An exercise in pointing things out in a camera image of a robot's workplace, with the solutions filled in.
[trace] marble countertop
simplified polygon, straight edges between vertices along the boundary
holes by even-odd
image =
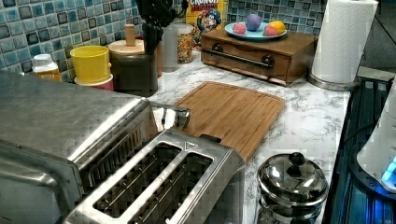
[[[163,73],[158,79],[158,91],[149,99],[172,105],[208,80],[266,92],[286,100],[273,128],[262,139],[254,157],[247,161],[244,224],[253,223],[257,213],[257,169],[275,154],[303,153],[323,170],[331,183],[349,92],[326,91],[306,82],[303,77],[288,87],[282,87],[205,65],[201,62],[200,53],[195,51],[192,63],[182,64],[173,73]]]

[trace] bamboo cutting board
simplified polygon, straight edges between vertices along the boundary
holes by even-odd
[[[207,81],[176,102],[191,111],[183,132],[221,139],[249,160],[268,133],[285,100],[264,92]]]

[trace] wooden bread box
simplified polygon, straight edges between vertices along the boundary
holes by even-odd
[[[318,38],[288,31],[281,37],[250,41],[228,36],[224,30],[202,35],[201,60],[284,86],[305,75],[312,65]]]

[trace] paper towel roll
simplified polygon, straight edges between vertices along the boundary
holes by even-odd
[[[177,27],[168,25],[163,28],[163,71],[175,72],[177,65]]]
[[[355,79],[378,3],[329,0],[312,65],[312,75],[334,83]]]

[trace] yellow canister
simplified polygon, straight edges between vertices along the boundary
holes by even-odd
[[[70,51],[78,81],[83,84],[103,82],[110,78],[108,48],[84,46]]]

